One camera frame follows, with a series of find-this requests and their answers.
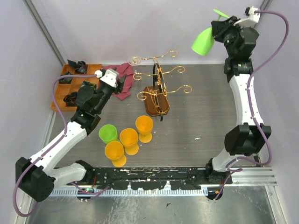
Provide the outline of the clear wine glass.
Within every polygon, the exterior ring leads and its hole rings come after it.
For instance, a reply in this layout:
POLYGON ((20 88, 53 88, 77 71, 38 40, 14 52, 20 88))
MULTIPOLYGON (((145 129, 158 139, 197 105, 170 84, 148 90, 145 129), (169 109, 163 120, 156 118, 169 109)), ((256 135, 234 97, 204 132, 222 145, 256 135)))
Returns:
POLYGON ((128 63, 133 67, 133 72, 137 73, 136 67, 141 63, 141 58, 139 56, 132 56, 128 59, 128 63))

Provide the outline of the gold wire glass rack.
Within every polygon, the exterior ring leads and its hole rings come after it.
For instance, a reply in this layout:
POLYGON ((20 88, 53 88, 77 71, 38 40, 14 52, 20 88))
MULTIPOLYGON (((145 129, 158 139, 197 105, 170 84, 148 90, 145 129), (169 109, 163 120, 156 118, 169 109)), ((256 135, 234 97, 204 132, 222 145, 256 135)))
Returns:
POLYGON ((170 104, 168 101, 169 94, 175 93, 179 90, 183 90, 183 92, 186 94, 192 92, 192 87, 187 84, 178 87, 174 91, 167 90, 164 76, 166 74, 172 73, 173 71, 177 71, 180 74, 185 72, 185 67, 183 66, 176 66, 170 71, 163 71, 158 59, 166 57, 167 55, 175 58, 178 53, 175 50, 170 50, 161 56, 154 56, 150 58, 140 57, 141 61, 153 61, 153 71, 151 74, 137 72, 133 75, 133 79, 135 81, 140 81, 143 76, 152 78, 152 85, 145 87, 143 91, 139 92, 137 94, 137 98, 144 102, 146 113, 152 117, 159 117, 160 121, 163 121, 164 116, 167 115, 168 111, 170 110, 170 104))

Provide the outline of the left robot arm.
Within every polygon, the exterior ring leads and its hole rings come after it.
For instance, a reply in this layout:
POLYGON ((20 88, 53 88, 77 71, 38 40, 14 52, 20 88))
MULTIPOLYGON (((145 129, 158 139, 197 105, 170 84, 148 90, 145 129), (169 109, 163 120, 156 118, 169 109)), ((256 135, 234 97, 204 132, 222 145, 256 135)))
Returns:
POLYGON ((88 185, 93 181, 93 167, 82 160, 56 168, 58 162, 100 121, 104 106, 113 94, 122 92, 126 75, 108 69, 96 75, 100 86, 84 85, 77 92, 77 110, 66 128, 47 146, 29 159, 21 157, 15 165, 16 185, 36 202, 45 200, 55 188, 71 182, 88 185))

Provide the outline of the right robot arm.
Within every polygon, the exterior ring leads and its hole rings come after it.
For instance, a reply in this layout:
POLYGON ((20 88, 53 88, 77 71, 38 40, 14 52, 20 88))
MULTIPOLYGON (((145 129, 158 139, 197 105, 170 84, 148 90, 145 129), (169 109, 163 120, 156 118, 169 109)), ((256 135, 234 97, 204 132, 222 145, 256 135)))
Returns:
POLYGON ((223 43, 228 54, 224 73, 234 95, 237 115, 235 128, 225 136, 224 149, 205 167, 206 181, 217 184, 228 177, 231 165, 259 153, 271 135, 271 127, 264 124, 258 112, 251 76, 254 69, 250 57, 259 33, 252 27, 241 26, 235 16, 212 21, 211 28, 213 39, 223 43))

